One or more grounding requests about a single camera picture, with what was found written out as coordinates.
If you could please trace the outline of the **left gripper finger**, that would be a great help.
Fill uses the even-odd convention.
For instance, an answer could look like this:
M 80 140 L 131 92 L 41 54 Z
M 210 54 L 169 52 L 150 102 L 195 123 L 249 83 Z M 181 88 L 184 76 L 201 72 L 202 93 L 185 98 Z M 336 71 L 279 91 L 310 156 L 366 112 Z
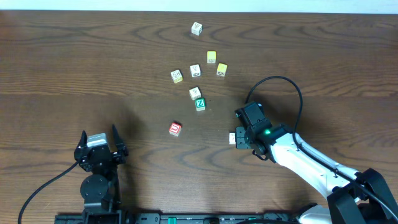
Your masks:
M 118 151 L 122 153 L 127 153 L 127 147 L 124 141 L 119 136 L 118 130 L 115 125 L 112 125 L 112 130 L 113 130 L 113 138 L 116 148 L 118 149 Z
M 86 147 L 86 144 L 87 144 L 87 134 L 86 134 L 85 130 L 83 130 L 82 134 L 81 134 L 81 138 L 78 143 L 78 148 L 80 148 L 80 149 L 84 148 L 84 147 Z

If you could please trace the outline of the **white block red side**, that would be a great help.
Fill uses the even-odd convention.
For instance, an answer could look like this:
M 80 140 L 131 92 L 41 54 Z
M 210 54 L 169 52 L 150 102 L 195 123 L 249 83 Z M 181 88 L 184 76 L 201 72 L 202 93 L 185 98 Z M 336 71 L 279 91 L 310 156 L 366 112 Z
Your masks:
M 229 144 L 236 144 L 236 134 L 235 133 L 229 133 Z

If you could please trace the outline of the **green Z letter block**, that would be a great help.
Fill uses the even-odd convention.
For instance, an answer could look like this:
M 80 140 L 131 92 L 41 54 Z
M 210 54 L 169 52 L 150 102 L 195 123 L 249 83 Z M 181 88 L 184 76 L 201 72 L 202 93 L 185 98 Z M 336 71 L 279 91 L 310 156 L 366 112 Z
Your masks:
M 206 102 L 204 98 L 198 98 L 195 100 L 195 108 L 197 111 L 203 111 L 206 109 Z

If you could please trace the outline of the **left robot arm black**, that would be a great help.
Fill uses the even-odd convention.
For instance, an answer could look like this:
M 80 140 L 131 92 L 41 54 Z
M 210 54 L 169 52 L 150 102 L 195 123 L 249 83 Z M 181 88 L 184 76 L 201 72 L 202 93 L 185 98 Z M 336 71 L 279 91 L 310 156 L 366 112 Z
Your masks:
M 112 131 L 115 152 L 110 150 L 105 133 L 88 136 L 84 131 L 74 152 L 78 165 L 91 173 L 80 187 L 85 223 L 121 223 L 126 214 L 120 209 L 118 166 L 126 162 L 129 151 L 115 126 Z

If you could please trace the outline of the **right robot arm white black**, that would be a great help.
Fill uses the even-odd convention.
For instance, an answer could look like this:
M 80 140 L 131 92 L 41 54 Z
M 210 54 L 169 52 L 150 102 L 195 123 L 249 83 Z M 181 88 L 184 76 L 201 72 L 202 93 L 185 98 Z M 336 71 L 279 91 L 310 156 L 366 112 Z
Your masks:
M 249 149 L 301 177 L 327 201 L 300 214 L 300 223 L 395 223 L 397 202 L 385 178 L 369 168 L 360 172 L 330 159 L 289 127 L 270 123 L 238 126 L 229 142 Z

